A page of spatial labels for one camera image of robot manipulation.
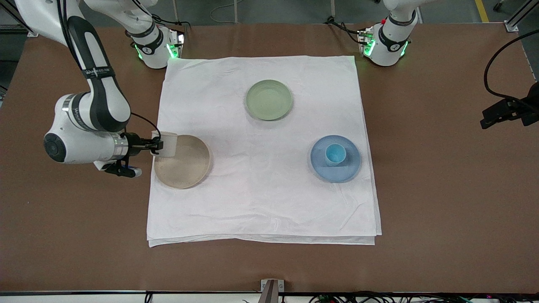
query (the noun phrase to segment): brown table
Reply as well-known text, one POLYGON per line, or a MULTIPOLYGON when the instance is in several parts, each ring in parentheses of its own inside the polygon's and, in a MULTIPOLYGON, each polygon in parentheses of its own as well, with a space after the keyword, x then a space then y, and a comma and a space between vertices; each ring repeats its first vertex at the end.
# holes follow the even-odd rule
MULTIPOLYGON (((134 112, 156 120, 164 70, 140 62, 123 29, 101 29, 134 112)), ((481 130, 498 101, 483 88, 491 55, 514 38, 501 24, 418 25, 406 56, 377 67, 325 25, 193 27, 185 58, 354 55, 374 161, 383 236, 375 246, 241 240, 150 249, 151 157, 130 180, 43 151, 53 106, 84 91, 66 48, 26 42, 0 109, 0 290, 533 293, 539 287, 539 123, 481 130)), ((533 83, 520 43, 493 65, 492 87, 524 96, 533 83)), ((129 130, 150 128, 133 118, 129 130)))

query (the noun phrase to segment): blue cup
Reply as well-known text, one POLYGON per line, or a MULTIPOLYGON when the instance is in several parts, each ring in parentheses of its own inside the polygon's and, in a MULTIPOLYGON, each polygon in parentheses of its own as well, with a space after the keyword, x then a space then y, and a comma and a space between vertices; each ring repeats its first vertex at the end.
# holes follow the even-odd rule
POLYGON ((346 159, 346 149, 340 144, 333 143, 326 148, 327 166, 337 166, 346 159))

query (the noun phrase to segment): green indicator light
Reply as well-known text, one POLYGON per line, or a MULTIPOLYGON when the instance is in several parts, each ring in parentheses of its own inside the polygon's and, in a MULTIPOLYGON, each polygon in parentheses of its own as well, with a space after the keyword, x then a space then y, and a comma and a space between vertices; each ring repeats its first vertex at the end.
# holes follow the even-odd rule
POLYGON ((405 43, 404 46, 403 46, 403 51, 402 51, 402 53, 400 53, 400 56, 401 56, 401 57, 404 56, 404 51, 406 51, 406 47, 407 47, 407 46, 408 46, 408 41, 406 41, 406 43, 405 43))
POLYGON ((136 52, 139 53, 139 58, 142 60, 142 55, 140 54, 139 47, 135 44, 136 52))
POLYGON ((178 58, 178 52, 177 52, 177 51, 173 51, 173 49, 174 49, 174 46, 173 46, 173 45, 167 44, 167 49, 169 50, 169 53, 170 53, 170 57, 171 57, 171 58, 178 58))
POLYGON ((365 56, 370 56, 372 54, 372 49, 374 49, 374 46, 376 45, 376 42, 374 39, 371 39, 371 41, 365 46, 365 56))

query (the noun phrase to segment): yellow stripe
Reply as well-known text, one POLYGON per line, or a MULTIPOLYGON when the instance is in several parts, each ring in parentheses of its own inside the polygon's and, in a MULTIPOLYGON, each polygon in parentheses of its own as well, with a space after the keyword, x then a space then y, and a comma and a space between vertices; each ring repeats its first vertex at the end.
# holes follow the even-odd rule
POLYGON ((477 10, 479 11, 479 16, 481 17, 481 22, 489 22, 487 17, 487 11, 485 10, 485 6, 483 5, 482 0, 475 0, 475 6, 477 6, 477 10))

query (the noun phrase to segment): tan plate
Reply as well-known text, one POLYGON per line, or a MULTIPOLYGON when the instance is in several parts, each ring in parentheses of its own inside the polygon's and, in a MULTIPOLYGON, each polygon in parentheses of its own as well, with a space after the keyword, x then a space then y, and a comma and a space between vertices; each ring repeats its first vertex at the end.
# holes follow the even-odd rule
POLYGON ((155 158, 155 174, 164 184, 177 189, 196 185, 210 168, 210 150, 202 140, 190 135, 178 136, 176 155, 155 158))

